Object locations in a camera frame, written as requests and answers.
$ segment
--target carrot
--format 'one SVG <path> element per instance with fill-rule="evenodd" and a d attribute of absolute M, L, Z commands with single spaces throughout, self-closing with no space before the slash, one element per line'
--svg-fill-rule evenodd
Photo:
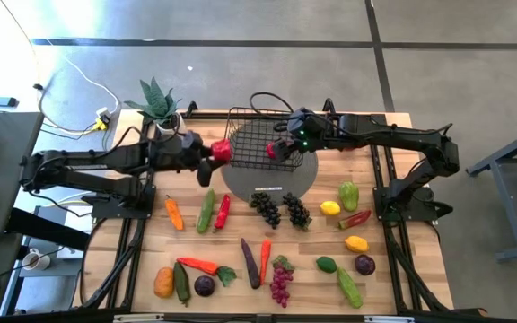
<path fill-rule="evenodd" d="M 180 217 L 177 202 L 171 199 L 170 196 L 167 196 L 167 199 L 165 200 L 165 207 L 167 208 L 169 219 L 171 219 L 171 222 L 175 226 L 175 228 L 177 228 L 177 230 L 183 230 L 183 219 Z"/>
<path fill-rule="evenodd" d="M 219 268 L 214 262 L 194 258 L 177 258 L 177 261 L 182 265 L 193 267 L 210 275 L 216 275 L 216 270 Z"/>
<path fill-rule="evenodd" d="M 268 257 L 270 257 L 271 245 L 270 240 L 262 241 L 262 250 L 260 251 L 260 284 L 265 283 L 265 277 L 267 276 L 267 263 Z"/>

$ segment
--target wooden tabletop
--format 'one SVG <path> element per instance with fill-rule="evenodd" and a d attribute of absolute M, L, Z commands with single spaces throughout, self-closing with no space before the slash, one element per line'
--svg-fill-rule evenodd
<path fill-rule="evenodd" d="M 389 124 L 411 127 L 407 113 L 387 113 Z M 142 117 L 133 110 L 124 110 L 119 118 L 115 142 L 130 126 L 140 128 Z M 226 120 L 186 119 L 188 129 L 198 132 L 207 145 L 223 139 Z M 132 144 L 138 135 L 131 132 L 124 144 Z M 385 165 L 384 151 L 379 149 L 382 165 Z M 412 165 L 418 161 L 418 154 L 400 149 L 393 149 L 394 161 L 399 177 L 405 176 Z M 203 197 L 208 188 L 201 188 L 196 174 L 183 171 L 159 172 L 154 177 L 157 198 L 153 216 L 147 221 L 141 260 L 137 274 L 133 312 L 206 312 L 206 313 L 287 313 L 287 314 L 389 314 L 395 313 L 390 270 L 386 254 L 386 245 L 381 224 L 376 220 L 372 202 L 372 188 L 375 186 L 372 171 L 371 153 L 368 147 L 352 152 L 319 151 L 319 171 L 310 190 L 302 196 L 302 201 L 311 211 L 312 223 L 308 232 L 293 228 L 288 215 L 283 214 L 281 224 L 273 230 L 247 202 L 231 195 L 231 212 L 222 231 L 213 233 L 212 228 L 206 234 L 198 234 L 195 225 Z M 388 174 L 383 171 L 385 184 Z M 337 189 L 340 183 L 352 180 L 360 189 L 358 210 L 372 209 L 371 218 L 364 224 L 340 231 L 336 227 L 336 218 L 320 213 L 319 205 L 323 201 L 338 201 Z M 216 193 L 218 209 L 224 194 L 230 193 L 221 176 L 221 171 L 213 174 L 210 188 Z M 179 204 L 185 222 L 184 231 L 176 231 L 168 218 L 164 207 L 164 197 L 168 194 Z M 340 218 L 351 213 L 343 211 Z M 122 221 L 108 220 L 97 231 L 89 248 L 85 265 L 86 298 L 99 287 L 106 274 L 111 270 L 115 258 Z M 416 271 L 422 276 L 438 300 L 452 308 L 451 295 L 444 270 L 443 258 L 438 239 L 433 228 L 425 223 L 408 223 L 408 234 L 414 257 Z M 376 262 L 376 272 L 362 276 L 354 269 L 356 254 L 347 250 L 344 239 L 357 235 L 370 243 L 369 256 Z M 260 266 L 260 245 L 264 239 L 272 240 L 271 258 L 282 254 L 296 266 L 294 280 L 289 283 L 291 297 L 288 307 L 283 309 L 271 298 L 268 284 L 272 281 L 272 266 L 267 272 L 267 282 L 257 290 L 249 284 L 246 265 L 241 251 L 240 238 L 244 238 Z M 358 290 L 363 296 L 361 309 L 351 308 L 337 284 L 337 275 L 321 272 L 315 264 L 320 256 L 329 256 L 344 267 L 354 278 Z M 193 257 L 214 261 L 219 266 L 235 269 L 238 278 L 228 287 L 223 287 L 215 278 L 215 293 L 208 298 L 195 294 L 193 283 L 202 275 L 192 268 L 187 268 L 191 284 L 192 299 L 188 307 L 180 304 L 175 295 L 162 300 L 153 294 L 153 280 L 162 266 L 172 267 L 178 257 Z M 404 298 L 411 306 L 407 279 L 399 266 Z M 128 266 L 123 272 L 119 285 L 118 304 L 125 291 Z"/>

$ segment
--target black wire basket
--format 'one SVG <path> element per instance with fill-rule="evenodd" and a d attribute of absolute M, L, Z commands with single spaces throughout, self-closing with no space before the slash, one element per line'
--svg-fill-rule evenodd
<path fill-rule="evenodd" d="M 224 137 L 231 142 L 231 165 L 260 170 L 294 171 L 302 165 L 302 154 L 291 153 L 290 157 L 277 162 L 268 157 L 267 144 L 279 138 L 290 140 L 288 131 L 276 132 L 274 126 L 281 120 L 268 116 L 285 117 L 288 112 L 258 109 L 259 115 L 251 108 L 233 107 L 229 109 Z"/>

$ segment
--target table leg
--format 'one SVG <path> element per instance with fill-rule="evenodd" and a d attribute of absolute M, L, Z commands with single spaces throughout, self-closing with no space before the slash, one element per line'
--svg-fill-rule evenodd
<path fill-rule="evenodd" d="M 17 232 L 37 239 L 55 242 L 61 246 L 83 251 L 89 234 L 62 224 L 54 223 L 35 214 L 13 208 L 5 228 L 8 232 Z"/>

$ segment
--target concrete floor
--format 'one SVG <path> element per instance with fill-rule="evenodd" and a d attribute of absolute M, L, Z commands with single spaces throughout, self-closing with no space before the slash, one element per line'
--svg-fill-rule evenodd
<path fill-rule="evenodd" d="M 370 41 L 364 0 L 133 0 L 6 1 L 31 38 L 250 39 Z M 382 41 L 517 43 L 517 1 L 374 0 Z M 320 109 L 331 97 L 337 109 L 384 111 L 371 48 L 161 48 L 36 47 L 44 108 L 73 128 L 92 122 L 112 99 L 86 83 L 61 55 L 122 100 L 141 100 L 138 80 L 156 76 L 174 87 L 181 108 L 247 105 L 255 91 L 272 91 L 294 106 Z M 517 50 L 384 50 L 394 107 L 409 112 L 415 127 L 453 122 L 460 163 L 472 163 L 517 136 Z M 35 110 L 35 64 L 29 46 L 0 5 L 0 95 Z M 98 149 L 101 134 L 74 142 L 41 134 L 36 149 Z M 492 316 L 517 319 L 517 261 L 498 265 L 496 251 L 514 239 L 489 173 L 461 172 L 432 183 L 437 199 L 455 207 L 439 231 L 456 307 L 483 307 Z M 53 189 L 61 197 L 65 190 Z M 20 196 L 29 209 L 36 201 Z M 42 306 L 63 281 L 26 281 L 19 306 Z"/>

